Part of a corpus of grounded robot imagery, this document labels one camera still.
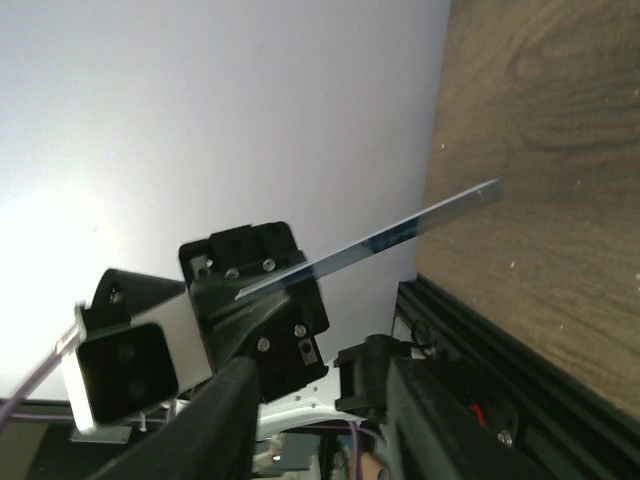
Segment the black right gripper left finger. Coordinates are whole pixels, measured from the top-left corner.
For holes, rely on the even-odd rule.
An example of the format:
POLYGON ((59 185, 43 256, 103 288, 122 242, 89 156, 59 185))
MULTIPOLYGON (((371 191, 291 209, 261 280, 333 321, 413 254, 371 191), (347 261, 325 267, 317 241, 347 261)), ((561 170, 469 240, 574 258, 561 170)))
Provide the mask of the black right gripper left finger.
POLYGON ((91 475, 93 479, 248 479, 261 400, 255 361, 231 361, 161 431, 91 475))

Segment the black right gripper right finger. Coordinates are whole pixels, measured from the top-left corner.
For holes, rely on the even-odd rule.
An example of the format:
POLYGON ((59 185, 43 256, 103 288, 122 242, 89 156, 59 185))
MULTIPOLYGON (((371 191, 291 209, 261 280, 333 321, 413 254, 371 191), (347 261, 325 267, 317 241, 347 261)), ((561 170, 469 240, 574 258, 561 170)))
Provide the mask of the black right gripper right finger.
POLYGON ((417 360, 394 359, 387 379, 393 479, 548 479, 501 444, 417 360))

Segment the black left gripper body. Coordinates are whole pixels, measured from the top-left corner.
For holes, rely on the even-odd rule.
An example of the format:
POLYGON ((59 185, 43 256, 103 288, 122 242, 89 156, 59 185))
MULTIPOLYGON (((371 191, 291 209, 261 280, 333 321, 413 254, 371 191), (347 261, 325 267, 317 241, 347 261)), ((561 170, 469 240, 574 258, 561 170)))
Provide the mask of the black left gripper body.
POLYGON ((329 320, 311 274, 241 293, 305 262, 287 223, 213 233, 181 245, 178 259, 213 372, 237 357, 254 360, 265 403, 327 374, 315 337, 329 320))

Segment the blue credit card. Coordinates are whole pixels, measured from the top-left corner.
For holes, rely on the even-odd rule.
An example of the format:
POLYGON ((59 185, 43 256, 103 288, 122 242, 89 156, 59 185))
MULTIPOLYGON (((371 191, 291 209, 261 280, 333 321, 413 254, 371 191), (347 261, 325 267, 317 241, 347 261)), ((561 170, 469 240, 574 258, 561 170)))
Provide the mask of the blue credit card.
POLYGON ((445 225, 479 208, 487 207, 504 198, 502 179, 495 178, 457 193, 445 200, 406 217, 342 249, 315 261, 306 261, 283 273, 272 275, 245 287, 236 301, 254 294, 285 289, 297 281, 321 279, 397 245, 414 239, 436 227, 445 225))

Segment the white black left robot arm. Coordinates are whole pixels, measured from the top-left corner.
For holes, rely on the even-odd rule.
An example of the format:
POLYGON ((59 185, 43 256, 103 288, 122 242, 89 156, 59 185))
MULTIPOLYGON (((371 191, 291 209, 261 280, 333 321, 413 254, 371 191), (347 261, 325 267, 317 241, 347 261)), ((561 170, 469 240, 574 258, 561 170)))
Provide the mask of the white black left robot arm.
POLYGON ((213 371, 237 357, 253 359, 266 405, 333 377, 339 395, 331 413, 382 420, 389 358, 410 349, 372 335, 327 366, 316 342, 329 328, 318 282, 412 239, 417 224, 401 221, 314 262, 285 222, 241 226, 182 245, 178 258, 213 371))

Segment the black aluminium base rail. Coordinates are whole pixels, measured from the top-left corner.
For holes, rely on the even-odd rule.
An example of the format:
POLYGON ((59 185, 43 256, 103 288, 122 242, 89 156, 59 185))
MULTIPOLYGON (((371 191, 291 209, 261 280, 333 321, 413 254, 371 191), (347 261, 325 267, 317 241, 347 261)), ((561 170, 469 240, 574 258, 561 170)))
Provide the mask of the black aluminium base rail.
POLYGON ((504 445, 557 479, 638 478, 638 420, 423 276, 396 312, 504 445))

